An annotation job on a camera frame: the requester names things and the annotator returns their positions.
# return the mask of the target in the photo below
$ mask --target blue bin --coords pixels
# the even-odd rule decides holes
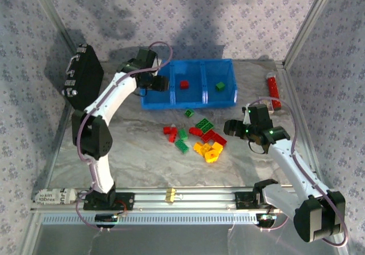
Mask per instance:
[[[141,104],[145,110],[169,108],[217,108],[234,106],[237,101],[237,84],[231,59],[172,60],[159,71],[170,79],[168,91],[141,91]],[[189,88],[180,89],[180,81],[187,80]],[[225,88],[216,90],[223,82]]]

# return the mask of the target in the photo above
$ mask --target yellow clip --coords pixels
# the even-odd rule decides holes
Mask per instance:
[[[211,145],[209,145],[208,143],[205,143],[201,149],[200,149],[200,152],[201,152],[201,155],[202,156],[205,156],[205,154],[212,148]]]
[[[212,163],[218,160],[219,152],[215,149],[208,151],[205,153],[204,158],[207,163]]]
[[[202,146],[203,146],[203,144],[200,143],[200,142],[196,142],[195,145],[194,145],[194,150],[197,153],[199,153],[201,156],[203,156],[203,154],[200,152]]]
[[[166,198],[165,201],[168,203],[173,203],[173,201],[175,200],[175,193],[176,193],[176,189],[174,188],[168,188],[166,190]]]
[[[218,151],[219,154],[221,154],[221,152],[223,151],[223,146],[220,143],[214,142],[214,144],[212,145],[212,149],[215,149],[216,151]]]

